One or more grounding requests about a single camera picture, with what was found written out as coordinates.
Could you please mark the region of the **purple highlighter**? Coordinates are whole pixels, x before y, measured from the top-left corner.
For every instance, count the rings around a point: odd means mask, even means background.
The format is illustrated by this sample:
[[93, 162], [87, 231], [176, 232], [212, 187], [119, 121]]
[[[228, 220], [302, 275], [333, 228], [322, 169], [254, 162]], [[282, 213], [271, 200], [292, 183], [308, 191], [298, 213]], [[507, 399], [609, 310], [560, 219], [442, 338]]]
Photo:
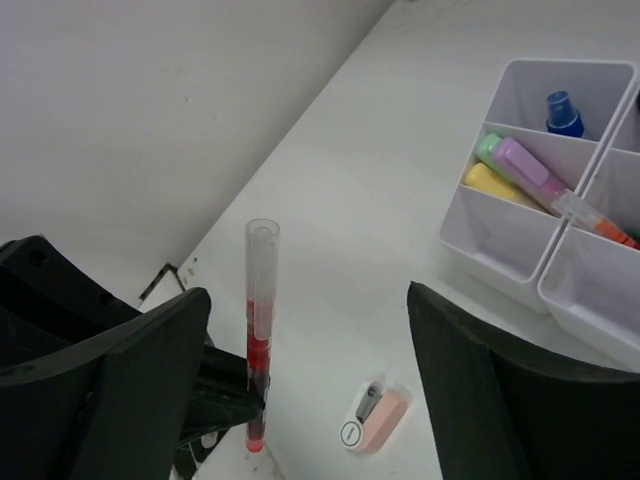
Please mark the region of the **purple highlighter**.
[[568, 187], [518, 141], [512, 137], [502, 139], [493, 152], [493, 158], [533, 200], [556, 216], [561, 216], [552, 209], [551, 202]]

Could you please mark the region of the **pink mini stapler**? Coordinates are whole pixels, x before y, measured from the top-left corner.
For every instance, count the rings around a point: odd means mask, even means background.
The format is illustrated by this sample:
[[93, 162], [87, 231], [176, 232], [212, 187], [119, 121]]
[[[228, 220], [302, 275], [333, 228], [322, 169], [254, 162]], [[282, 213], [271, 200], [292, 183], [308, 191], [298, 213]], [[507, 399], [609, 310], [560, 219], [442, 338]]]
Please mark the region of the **pink mini stapler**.
[[368, 378], [359, 388], [339, 429], [340, 444], [362, 455], [377, 453], [409, 410], [412, 395], [384, 375]]

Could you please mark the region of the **red ink pen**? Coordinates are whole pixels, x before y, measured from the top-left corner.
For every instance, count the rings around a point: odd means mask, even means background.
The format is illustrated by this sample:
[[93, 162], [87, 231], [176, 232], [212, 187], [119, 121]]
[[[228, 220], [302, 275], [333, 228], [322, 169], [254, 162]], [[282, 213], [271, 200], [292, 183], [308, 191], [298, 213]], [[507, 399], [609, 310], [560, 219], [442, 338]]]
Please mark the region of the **red ink pen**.
[[249, 390], [262, 402], [270, 386], [279, 238], [280, 226], [271, 219], [253, 219], [245, 226], [247, 370]]

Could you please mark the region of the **yellow highlighter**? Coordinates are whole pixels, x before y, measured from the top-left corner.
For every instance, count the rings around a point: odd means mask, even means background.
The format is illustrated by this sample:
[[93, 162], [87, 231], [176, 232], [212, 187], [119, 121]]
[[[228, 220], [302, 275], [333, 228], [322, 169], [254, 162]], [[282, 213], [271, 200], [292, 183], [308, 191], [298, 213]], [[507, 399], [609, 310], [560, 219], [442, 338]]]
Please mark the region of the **yellow highlighter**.
[[463, 178], [463, 184], [500, 199], [543, 211], [543, 208], [530, 196], [508, 183], [482, 162], [469, 168]]

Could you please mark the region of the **green highlighter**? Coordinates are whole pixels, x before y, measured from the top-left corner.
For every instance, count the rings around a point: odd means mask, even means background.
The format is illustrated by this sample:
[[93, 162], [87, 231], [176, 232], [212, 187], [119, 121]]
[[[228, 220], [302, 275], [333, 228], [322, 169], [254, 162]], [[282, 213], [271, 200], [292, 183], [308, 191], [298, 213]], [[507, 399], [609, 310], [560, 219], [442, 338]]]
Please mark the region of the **green highlighter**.
[[495, 133], [484, 135], [474, 148], [476, 158], [489, 167], [494, 173], [509, 184], [514, 185], [512, 178], [504, 171], [502, 167], [495, 163], [493, 158], [494, 150], [502, 142], [502, 138]]

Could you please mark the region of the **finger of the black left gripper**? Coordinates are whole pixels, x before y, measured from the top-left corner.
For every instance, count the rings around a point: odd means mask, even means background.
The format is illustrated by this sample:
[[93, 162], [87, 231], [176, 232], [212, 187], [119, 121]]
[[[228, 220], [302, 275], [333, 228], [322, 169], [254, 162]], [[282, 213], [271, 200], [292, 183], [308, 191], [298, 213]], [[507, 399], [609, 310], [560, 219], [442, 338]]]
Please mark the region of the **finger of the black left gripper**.
[[265, 405], [249, 380], [246, 359], [205, 345], [178, 444], [254, 420]]

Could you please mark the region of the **green ink pen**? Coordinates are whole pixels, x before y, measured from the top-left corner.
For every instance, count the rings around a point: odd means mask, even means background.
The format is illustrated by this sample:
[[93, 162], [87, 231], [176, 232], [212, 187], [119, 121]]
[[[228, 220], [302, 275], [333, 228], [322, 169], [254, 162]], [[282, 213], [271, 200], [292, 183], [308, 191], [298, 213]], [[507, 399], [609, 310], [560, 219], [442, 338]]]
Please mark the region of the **green ink pen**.
[[634, 242], [639, 242], [639, 230], [634, 228], [625, 228], [624, 233]]

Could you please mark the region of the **orange ink pen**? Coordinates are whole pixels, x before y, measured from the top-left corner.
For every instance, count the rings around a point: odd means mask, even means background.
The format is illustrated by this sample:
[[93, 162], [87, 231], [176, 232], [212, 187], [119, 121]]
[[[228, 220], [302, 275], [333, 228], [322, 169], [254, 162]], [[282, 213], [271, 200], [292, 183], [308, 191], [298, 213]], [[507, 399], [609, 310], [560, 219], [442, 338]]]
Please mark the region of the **orange ink pen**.
[[605, 239], [632, 249], [639, 249], [639, 243], [614, 221], [601, 214], [570, 190], [565, 190], [557, 195], [552, 200], [551, 207], [574, 224], [580, 225]]

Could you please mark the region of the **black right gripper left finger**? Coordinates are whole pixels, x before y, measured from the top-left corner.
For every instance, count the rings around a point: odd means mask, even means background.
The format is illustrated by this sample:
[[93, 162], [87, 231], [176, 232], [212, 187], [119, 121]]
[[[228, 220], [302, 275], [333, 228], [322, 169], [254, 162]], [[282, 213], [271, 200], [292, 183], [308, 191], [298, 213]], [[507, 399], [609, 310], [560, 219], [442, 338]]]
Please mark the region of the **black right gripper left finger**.
[[1, 372], [4, 479], [167, 479], [211, 308], [191, 289]]

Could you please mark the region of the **blue cap spray bottle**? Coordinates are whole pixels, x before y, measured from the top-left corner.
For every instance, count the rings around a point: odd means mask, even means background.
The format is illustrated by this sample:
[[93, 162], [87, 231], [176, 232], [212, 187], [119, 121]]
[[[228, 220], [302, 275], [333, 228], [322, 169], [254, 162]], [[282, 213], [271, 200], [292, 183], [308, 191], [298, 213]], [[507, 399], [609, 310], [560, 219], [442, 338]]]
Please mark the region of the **blue cap spray bottle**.
[[546, 105], [546, 127], [549, 133], [573, 138], [584, 136], [585, 127], [581, 115], [573, 106], [567, 91], [560, 90], [549, 94]]

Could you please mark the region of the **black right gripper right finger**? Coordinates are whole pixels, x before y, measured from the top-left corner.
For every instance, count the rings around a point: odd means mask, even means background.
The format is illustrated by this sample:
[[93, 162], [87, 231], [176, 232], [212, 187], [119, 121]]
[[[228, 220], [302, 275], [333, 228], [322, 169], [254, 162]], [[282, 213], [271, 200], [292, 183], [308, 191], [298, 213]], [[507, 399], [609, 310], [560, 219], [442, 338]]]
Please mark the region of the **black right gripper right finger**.
[[423, 284], [407, 308], [443, 478], [638, 478], [638, 374], [539, 347]]

